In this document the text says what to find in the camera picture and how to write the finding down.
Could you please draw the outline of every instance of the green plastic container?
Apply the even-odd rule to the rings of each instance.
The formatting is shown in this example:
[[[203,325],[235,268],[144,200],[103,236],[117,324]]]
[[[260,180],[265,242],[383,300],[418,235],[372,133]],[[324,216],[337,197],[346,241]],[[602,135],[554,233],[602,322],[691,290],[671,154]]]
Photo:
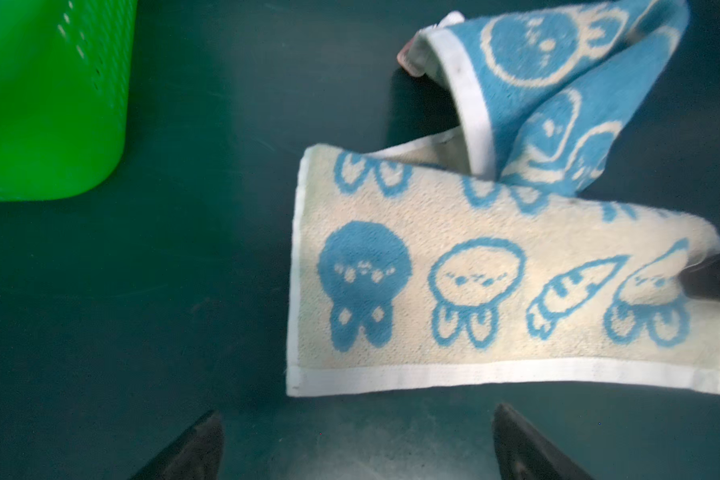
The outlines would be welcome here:
[[[125,141],[136,0],[0,0],[0,200],[80,194]]]

